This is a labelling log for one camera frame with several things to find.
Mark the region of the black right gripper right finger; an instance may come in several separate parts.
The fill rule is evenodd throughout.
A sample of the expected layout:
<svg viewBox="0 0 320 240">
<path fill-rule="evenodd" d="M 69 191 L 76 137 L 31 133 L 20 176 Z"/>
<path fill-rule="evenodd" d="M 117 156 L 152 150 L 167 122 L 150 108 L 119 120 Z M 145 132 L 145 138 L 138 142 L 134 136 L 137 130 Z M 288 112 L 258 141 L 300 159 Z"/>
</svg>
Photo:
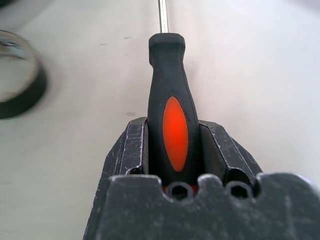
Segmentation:
<svg viewBox="0 0 320 240">
<path fill-rule="evenodd" d="M 204 169 L 228 190 L 244 188 L 249 197 L 260 194 L 257 174 L 262 169 L 253 156 L 215 122 L 199 122 Z"/>
</svg>

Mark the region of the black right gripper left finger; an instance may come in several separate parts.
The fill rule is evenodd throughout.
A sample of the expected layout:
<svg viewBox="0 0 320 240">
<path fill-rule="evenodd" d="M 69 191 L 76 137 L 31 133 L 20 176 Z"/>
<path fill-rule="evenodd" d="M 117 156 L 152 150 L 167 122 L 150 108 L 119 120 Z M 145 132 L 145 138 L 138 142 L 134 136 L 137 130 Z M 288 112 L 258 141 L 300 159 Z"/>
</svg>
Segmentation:
<svg viewBox="0 0 320 240">
<path fill-rule="evenodd" d="M 106 156 L 106 178 L 148 174 L 147 118 L 131 120 Z"/>
</svg>

